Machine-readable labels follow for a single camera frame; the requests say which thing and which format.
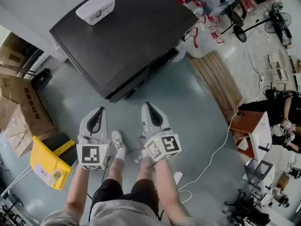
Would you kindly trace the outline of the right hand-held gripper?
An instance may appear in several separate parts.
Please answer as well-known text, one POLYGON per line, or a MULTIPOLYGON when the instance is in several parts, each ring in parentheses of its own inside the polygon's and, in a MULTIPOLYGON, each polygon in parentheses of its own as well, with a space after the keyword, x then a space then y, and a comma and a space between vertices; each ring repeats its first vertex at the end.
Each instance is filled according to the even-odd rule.
POLYGON ((154 104, 142 105, 142 149, 154 162, 169 160, 182 151, 177 134, 169 127, 167 116, 154 104))

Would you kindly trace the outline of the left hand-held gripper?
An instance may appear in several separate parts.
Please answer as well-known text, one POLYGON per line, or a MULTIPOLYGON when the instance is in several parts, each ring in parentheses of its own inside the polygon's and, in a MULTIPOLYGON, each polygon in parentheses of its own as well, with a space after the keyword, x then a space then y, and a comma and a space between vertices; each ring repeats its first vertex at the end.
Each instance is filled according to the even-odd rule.
POLYGON ((76 144, 79 165, 85 170, 104 170, 108 166, 110 140, 107 139, 107 113, 101 106, 81 121, 76 144))

